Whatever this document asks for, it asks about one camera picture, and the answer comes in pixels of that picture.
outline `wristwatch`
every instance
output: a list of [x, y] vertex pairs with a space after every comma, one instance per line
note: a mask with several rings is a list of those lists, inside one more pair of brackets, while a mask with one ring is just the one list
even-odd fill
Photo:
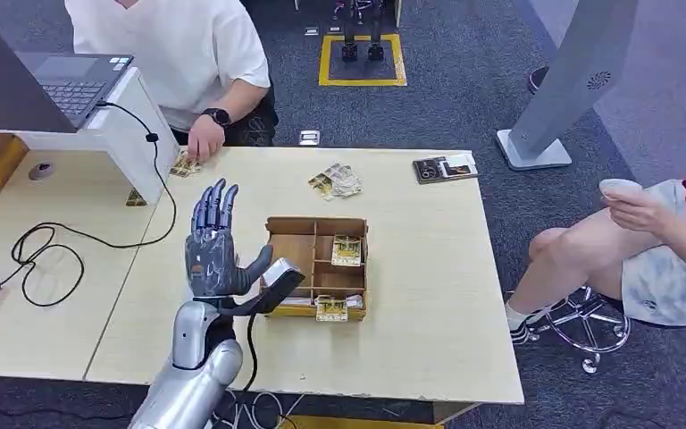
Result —
[[230, 123], [232, 122], [230, 120], [230, 114], [228, 114], [225, 110], [223, 109], [214, 109], [214, 108], [209, 108], [201, 112], [201, 114], [205, 114], [206, 116], [209, 116], [212, 118], [212, 121], [216, 122], [217, 125], [225, 128]]

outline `patterned shorts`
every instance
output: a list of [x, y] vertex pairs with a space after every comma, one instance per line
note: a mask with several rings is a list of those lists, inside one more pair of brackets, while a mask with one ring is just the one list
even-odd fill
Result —
[[[664, 181], [646, 191], [686, 219], [682, 181]], [[667, 246], [625, 260], [622, 300], [629, 317], [652, 324], [686, 326], [686, 264]]]

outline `laptop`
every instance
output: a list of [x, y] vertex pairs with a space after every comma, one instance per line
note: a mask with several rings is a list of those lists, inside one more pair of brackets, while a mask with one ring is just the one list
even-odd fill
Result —
[[77, 129], [133, 60], [132, 55], [15, 54]]
[[131, 55], [15, 53], [0, 35], [0, 130], [74, 133]]

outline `black shorts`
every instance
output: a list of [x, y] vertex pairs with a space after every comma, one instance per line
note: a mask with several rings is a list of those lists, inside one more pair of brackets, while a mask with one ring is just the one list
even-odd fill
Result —
[[[274, 88], [262, 99], [250, 114], [240, 121], [225, 127], [224, 146], [274, 146], [274, 127], [278, 124], [274, 111]], [[172, 134], [181, 146], [188, 145], [186, 132], [172, 129]]]

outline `white pole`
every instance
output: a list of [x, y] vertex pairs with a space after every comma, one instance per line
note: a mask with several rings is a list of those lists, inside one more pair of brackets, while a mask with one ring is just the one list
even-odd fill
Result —
[[511, 130], [497, 133], [512, 170], [569, 165], [558, 136], [622, 75], [638, 0], [580, 0], [543, 84]]

